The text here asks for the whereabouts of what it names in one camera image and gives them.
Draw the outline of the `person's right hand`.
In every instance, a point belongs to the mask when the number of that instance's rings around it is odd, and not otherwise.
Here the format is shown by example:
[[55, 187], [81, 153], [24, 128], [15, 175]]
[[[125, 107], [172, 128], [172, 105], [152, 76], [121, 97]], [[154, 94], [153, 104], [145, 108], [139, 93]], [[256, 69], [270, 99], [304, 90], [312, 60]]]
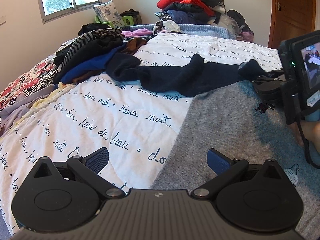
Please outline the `person's right hand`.
[[[300, 124], [306, 140], [312, 142], [317, 152], [320, 153], [320, 121], [301, 121]], [[298, 144], [303, 146], [297, 123], [295, 122], [289, 127], [292, 129]]]

